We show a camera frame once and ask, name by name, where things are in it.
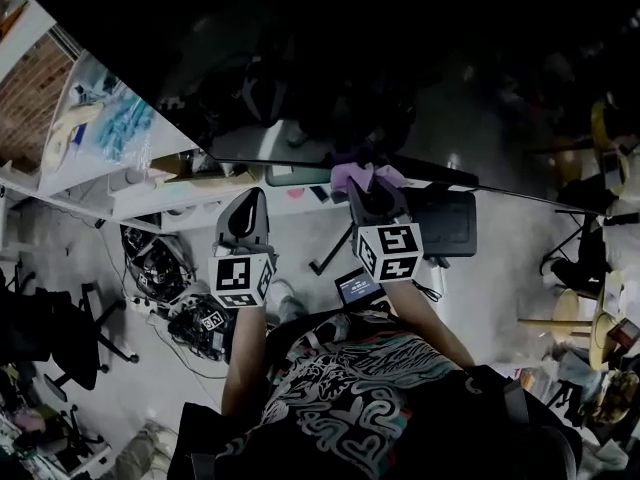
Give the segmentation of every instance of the blue cloth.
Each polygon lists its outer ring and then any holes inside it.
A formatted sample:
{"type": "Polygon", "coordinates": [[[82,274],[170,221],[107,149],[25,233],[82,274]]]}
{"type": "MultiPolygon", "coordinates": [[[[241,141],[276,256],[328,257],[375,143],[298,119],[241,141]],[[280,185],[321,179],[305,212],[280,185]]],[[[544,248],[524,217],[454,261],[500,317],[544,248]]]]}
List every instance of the blue cloth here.
{"type": "Polygon", "coordinates": [[[107,160],[120,162],[127,145],[151,127],[154,111],[139,96],[125,90],[108,103],[106,118],[94,135],[94,145],[107,160]]]}

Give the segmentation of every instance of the office chair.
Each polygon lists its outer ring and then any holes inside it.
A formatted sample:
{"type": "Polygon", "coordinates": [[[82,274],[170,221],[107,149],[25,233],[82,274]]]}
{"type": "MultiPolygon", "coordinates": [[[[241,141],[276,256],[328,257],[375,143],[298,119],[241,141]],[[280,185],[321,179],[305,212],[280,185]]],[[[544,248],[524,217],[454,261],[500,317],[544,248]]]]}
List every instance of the office chair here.
{"type": "Polygon", "coordinates": [[[6,283],[4,273],[2,272],[2,270],[0,270],[0,285],[4,286],[5,290],[8,290],[11,285],[14,285],[14,293],[22,295],[24,293],[25,288],[27,287],[27,284],[29,284],[29,281],[33,281],[36,278],[36,274],[35,272],[30,272],[29,274],[27,274],[27,277],[25,277],[22,280],[22,282],[20,282],[21,269],[22,269],[22,262],[19,261],[18,263],[16,263],[15,271],[13,273],[13,279],[8,283],[6,283]]]}
{"type": "Polygon", "coordinates": [[[92,284],[83,284],[82,299],[77,307],[72,304],[68,292],[47,293],[53,306],[55,337],[52,339],[52,356],[64,374],[55,380],[48,375],[44,378],[49,388],[63,402],[67,402],[67,394],[62,386],[69,380],[74,380],[91,391],[95,387],[98,371],[109,372],[107,365],[100,364],[98,343],[123,361],[136,364],[140,360],[136,354],[124,354],[101,332],[102,326],[116,310],[126,309],[126,302],[114,302],[94,321],[89,304],[89,293],[94,290],[92,284]]]}

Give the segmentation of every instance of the tripod leg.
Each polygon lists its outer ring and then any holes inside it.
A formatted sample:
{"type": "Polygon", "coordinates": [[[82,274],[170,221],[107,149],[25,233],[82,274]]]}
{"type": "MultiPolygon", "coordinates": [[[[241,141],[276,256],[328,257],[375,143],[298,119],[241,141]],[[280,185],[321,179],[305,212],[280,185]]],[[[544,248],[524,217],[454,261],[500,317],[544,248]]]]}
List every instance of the tripod leg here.
{"type": "Polygon", "coordinates": [[[309,267],[311,267],[311,270],[313,270],[317,276],[322,275],[324,270],[329,266],[329,263],[333,261],[333,258],[335,257],[335,255],[338,254],[338,251],[342,249],[342,246],[344,245],[344,243],[351,236],[354,226],[355,226],[355,223],[352,222],[351,225],[349,226],[349,229],[347,229],[347,232],[344,235],[342,235],[342,237],[340,237],[340,240],[338,240],[338,243],[335,245],[333,249],[331,249],[331,252],[329,253],[329,255],[325,258],[325,260],[320,265],[318,265],[315,260],[309,263],[309,267]]]}

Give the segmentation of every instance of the purple cloth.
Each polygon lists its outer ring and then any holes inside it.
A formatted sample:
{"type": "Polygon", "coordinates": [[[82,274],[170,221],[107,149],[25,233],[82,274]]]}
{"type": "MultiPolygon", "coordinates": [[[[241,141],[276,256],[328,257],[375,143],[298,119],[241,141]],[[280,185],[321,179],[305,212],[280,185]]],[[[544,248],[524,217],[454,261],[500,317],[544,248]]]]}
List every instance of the purple cloth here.
{"type": "Polygon", "coordinates": [[[362,190],[369,192],[373,179],[373,164],[365,165],[364,169],[357,163],[336,165],[331,169],[331,190],[334,192],[346,192],[347,180],[353,178],[362,190]]]}
{"type": "Polygon", "coordinates": [[[331,190],[333,192],[346,192],[347,180],[353,178],[358,186],[365,192],[369,192],[373,176],[386,179],[394,187],[400,188],[407,184],[407,179],[400,172],[390,165],[378,167],[375,172],[373,164],[368,163],[364,169],[357,163],[336,165],[331,169],[331,190]]]}

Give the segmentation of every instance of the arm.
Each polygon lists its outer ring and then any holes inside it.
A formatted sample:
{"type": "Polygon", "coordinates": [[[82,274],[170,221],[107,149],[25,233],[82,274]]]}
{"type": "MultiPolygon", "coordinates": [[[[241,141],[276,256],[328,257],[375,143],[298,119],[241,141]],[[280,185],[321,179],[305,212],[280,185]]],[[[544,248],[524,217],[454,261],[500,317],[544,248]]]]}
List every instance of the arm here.
{"type": "Polygon", "coordinates": [[[243,416],[265,376],[267,316],[264,308],[238,310],[229,372],[222,392],[222,415],[243,416]]]}
{"type": "Polygon", "coordinates": [[[460,340],[442,323],[427,299],[410,281],[382,285],[398,317],[413,332],[461,368],[475,366],[460,340]]]}

